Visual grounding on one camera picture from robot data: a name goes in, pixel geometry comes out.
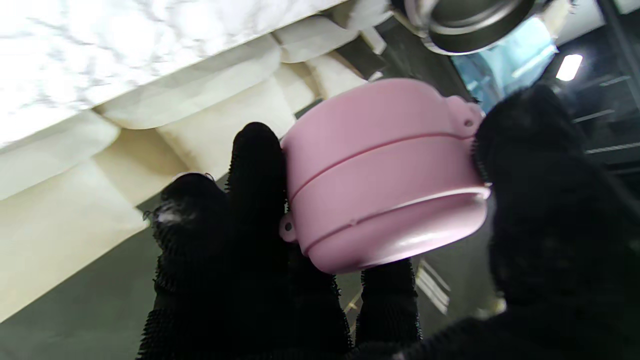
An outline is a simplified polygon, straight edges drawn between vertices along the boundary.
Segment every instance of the ceiling light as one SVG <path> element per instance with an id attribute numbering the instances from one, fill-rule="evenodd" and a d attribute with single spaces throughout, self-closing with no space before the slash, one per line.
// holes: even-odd
<path id="1" fill-rule="evenodd" d="M 556 77 L 562 81 L 573 80 L 578 72 L 580 63 L 582 63 L 582 55 L 573 54 L 565 56 Z"/>

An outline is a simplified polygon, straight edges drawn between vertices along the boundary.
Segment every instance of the metal pot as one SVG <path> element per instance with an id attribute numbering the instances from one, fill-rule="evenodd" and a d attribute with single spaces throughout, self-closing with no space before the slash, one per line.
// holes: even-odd
<path id="1" fill-rule="evenodd" d="M 424 44 L 446 55 L 475 53 L 540 11 L 545 0 L 405 0 Z"/>

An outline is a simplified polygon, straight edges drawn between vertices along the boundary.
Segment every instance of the white marble surface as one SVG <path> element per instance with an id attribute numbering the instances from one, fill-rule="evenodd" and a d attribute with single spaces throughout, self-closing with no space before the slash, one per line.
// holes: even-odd
<path id="1" fill-rule="evenodd" d="M 344 0 L 0 0 L 0 149 Z"/>

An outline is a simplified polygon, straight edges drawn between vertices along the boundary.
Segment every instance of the floor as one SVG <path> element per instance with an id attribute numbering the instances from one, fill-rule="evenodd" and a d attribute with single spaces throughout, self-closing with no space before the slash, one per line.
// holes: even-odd
<path id="1" fill-rule="evenodd" d="M 387 42 L 382 62 L 354 59 L 357 44 L 343 49 L 341 55 L 351 58 L 354 66 L 359 63 L 356 67 L 361 67 L 362 74 L 380 69 L 384 77 L 420 79 L 443 95 L 470 99 L 448 58 L 427 51 L 393 18 L 378 26 L 378 31 Z M 139 208 L 152 209 L 156 203 L 152 198 Z M 427 269 L 425 274 L 438 279 L 440 290 L 450 299 L 443 310 L 442 304 L 419 291 L 425 335 L 461 317 L 481 315 L 494 305 L 485 252 L 489 234 L 486 224 L 468 238 L 413 259 L 418 271 Z M 158 255 L 149 229 L 125 240 L 0 324 L 0 360 L 134 358 L 154 299 L 152 279 Z M 341 304 L 353 328 L 360 306 L 360 274 L 341 275 L 338 283 Z"/>

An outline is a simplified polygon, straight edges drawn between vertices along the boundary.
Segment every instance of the pink bowl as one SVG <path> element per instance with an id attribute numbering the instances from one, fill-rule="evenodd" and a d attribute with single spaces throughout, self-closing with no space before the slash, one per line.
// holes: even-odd
<path id="1" fill-rule="evenodd" d="M 411 79 L 322 102 L 282 140 L 291 208 L 282 238 L 337 274 L 472 234 L 490 194 L 470 159 L 482 118 L 477 105 Z"/>

